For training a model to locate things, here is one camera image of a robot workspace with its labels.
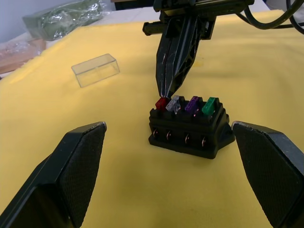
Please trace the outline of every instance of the clear plastic box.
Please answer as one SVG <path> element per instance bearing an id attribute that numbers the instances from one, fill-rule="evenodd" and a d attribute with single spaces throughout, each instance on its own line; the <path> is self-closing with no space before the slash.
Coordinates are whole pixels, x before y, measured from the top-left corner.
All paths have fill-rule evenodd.
<path id="1" fill-rule="evenodd" d="M 115 58 L 105 54 L 72 66 L 80 87 L 99 82 L 119 73 Z"/>

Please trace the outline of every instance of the cable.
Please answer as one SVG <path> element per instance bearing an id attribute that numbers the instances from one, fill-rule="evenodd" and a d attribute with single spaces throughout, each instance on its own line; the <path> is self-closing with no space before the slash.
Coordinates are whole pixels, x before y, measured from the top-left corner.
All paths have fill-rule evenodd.
<path id="1" fill-rule="evenodd" d="M 286 7 L 287 7 L 287 9 L 290 8 L 290 0 L 286 0 Z M 298 30 L 298 32 L 300 32 L 304 35 L 304 29 L 295 21 L 295 18 L 293 15 L 289 18 L 289 20 L 290 20 L 290 23 L 294 26 L 294 28 L 296 30 Z"/>
<path id="2" fill-rule="evenodd" d="M 247 20 L 247 18 L 246 18 L 243 14 L 241 14 L 241 13 L 236 13 L 236 15 L 237 15 L 240 19 L 242 19 L 244 22 L 246 22 L 247 24 L 251 25 L 250 22 Z M 304 26 L 304 22 L 299 23 L 299 25 L 300 25 L 300 26 Z M 292 24 L 279 25 L 279 26 L 277 26 L 277 27 L 275 27 L 275 28 L 273 28 L 273 29 L 288 29 L 288 28 L 289 28 L 289 29 L 290 29 L 290 28 L 293 28 L 293 25 L 292 25 Z"/>
<path id="3" fill-rule="evenodd" d="M 286 20 L 288 20 L 304 3 L 304 0 L 295 0 L 294 3 L 292 4 L 292 6 L 290 8 L 287 9 L 287 11 L 285 13 L 282 14 L 282 16 L 280 16 L 278 19 L 270 22 L 270 23 L 261 23 L 259 21 L 257 21 L 254 16 L 252 15 L 249 7 L 247 6 L 244 10 L 245 15 L 248 19 L 248 21 L 250 22 L 250 24 L 252 24 L 254 27 L 258 28 L 258 29 L 273 29 L 277 26 L 279 26 L 280 24 L 282 24 L 283 22 L 285 22 Z"/>

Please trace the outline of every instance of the purple fuse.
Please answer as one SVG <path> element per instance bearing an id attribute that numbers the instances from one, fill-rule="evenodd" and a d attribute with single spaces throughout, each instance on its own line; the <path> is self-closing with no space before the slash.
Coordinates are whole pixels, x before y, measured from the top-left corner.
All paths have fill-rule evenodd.
<path id="1" fill-rule="evenodd" d="M 187 106 L 185 107 L 185 111 L 190 114 L 194 113 L 198 108 L 198 101 L 199 98 L 197 96 L 192 97 Z"/>

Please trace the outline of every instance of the yellow fabric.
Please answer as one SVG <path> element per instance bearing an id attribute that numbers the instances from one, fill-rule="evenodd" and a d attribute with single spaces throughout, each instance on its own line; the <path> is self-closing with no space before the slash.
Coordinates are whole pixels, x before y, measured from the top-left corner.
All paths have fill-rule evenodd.
<path id="1" fill-rule="evenodd" d="M 161 36 L 146 37 L 142 25 L 78 28 L 0 81 L 0 212 L 66 132 L 105 121 L 84 228 L 271 227 L 235 142 L 214 160 L 149 145 Z M 71 66 L 106 53 L 120 74 L 80 88 Z M 219 97 L 230 122 L 266 125 L 304 149 L 303 56 L 295 29 L 262 31 L 235 16 L 219 17 L 176 94 Z"/>

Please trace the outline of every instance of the red fuse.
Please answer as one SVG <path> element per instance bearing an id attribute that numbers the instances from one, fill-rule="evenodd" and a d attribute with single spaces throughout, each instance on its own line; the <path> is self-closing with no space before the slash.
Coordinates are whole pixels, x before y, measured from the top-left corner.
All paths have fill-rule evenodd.
<path id="1" fill-rule="evenodd" d="M 161 97 L 158 102 L 156 102 L 155 106 L 157 110 L 165 111 L 166 106 L 169 103 L 169 99 L 166 97 Z"/>

